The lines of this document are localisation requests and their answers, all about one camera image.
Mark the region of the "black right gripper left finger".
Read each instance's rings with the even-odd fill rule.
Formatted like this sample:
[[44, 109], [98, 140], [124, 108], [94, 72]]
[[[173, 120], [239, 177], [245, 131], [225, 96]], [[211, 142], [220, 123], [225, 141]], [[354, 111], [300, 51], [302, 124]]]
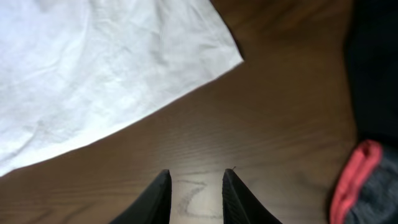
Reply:
[[171, 205], [172, 178], [165, 169], [110, 224], [169, 224]]

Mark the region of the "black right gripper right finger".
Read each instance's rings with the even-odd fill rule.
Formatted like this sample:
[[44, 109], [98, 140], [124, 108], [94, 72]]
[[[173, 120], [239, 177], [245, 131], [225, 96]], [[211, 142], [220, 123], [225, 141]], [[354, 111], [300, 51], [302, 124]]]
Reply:
[[224, 224], [282, 224], [232, 169], [224, 172], [222, 198]]

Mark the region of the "white printed t-shirt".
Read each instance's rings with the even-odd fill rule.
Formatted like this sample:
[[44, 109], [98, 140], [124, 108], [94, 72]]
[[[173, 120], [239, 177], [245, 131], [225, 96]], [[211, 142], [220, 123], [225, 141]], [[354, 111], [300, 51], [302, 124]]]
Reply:
[[105, 138], [242, 61], [209, 1], [2, 1], [1, 174]]

